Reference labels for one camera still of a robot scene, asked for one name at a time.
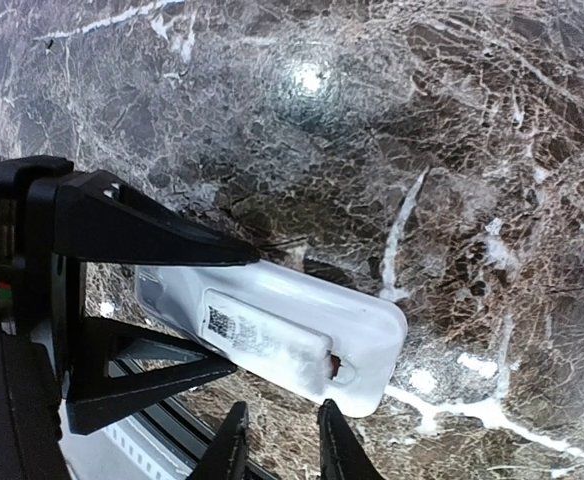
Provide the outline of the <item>white battery cover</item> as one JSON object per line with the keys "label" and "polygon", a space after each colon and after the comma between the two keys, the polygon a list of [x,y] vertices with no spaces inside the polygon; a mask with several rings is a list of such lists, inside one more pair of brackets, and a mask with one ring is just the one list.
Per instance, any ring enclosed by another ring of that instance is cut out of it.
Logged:
{"label": "white battery cover", "polygon": [[331,339],[285,318],[209,289],[200,337],[232,362],[286,390],[312,399],[332,371]]}

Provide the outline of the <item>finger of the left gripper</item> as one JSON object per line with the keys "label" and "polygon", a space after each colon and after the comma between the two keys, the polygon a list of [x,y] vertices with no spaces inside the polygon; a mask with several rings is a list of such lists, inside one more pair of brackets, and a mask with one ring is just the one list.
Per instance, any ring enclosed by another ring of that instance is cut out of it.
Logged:
{"label": "finger of the left gripper", "polygon": [[[119,377],[109,363],[167,360],[160,369]],[[70,430],[91,434],[170,396],[236,371],[227,358],[192,340],[116,320],[87,317],[69,335],[66,411]]]}

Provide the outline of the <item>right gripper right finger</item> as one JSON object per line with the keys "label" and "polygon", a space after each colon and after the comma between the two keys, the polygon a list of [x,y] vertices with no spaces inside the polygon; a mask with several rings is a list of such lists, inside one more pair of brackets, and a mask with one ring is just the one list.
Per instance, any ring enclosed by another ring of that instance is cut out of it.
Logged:
{"label": "right gripper right finger", "polygon": [[321,478],[382,480],[334,400],[319,408]]}

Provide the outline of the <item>black front rail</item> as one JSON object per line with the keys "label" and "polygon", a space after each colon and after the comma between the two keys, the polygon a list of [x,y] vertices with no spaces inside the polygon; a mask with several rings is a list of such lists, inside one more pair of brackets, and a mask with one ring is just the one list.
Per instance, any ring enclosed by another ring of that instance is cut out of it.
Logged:
{"label": "black front rail", "polygon": [[134,426],[161,445],[186,466],[189,470],[186,478],[214,437],[212,429],[172,397],[113,424],[126,426],[128,430]]}

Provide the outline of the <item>white remote control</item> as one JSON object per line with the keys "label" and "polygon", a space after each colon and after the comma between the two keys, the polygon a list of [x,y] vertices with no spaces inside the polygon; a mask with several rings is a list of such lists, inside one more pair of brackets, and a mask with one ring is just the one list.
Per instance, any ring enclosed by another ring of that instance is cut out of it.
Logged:
{"label": "white remote control", "polygon": [[151,318],[354,418],[377,410],[407,335],[394,303],[268,261],[139,266],[135,292]]}

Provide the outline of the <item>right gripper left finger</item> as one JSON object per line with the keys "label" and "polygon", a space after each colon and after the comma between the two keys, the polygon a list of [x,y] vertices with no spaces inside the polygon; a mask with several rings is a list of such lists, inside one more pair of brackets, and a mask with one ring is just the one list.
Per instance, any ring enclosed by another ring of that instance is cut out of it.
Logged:
{"label": "right gripper left finger", "polygon": [[247,403],[236,402],[225,417],[188,480],[249,479],[249,411]]}

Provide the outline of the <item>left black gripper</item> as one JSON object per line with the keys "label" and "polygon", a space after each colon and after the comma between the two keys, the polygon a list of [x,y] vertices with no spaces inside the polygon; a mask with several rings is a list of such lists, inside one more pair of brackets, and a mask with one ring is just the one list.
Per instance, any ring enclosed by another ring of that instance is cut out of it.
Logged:
{"label": "left black gripper", "polygon": [[70,257],[225,267],[260,254],[104,170],[76,173],[52,156],[0,162],[0,325],[11,321],[16,334],[45,345],[59,380],[70,369],[70,332],[85,304],[85,268]]}

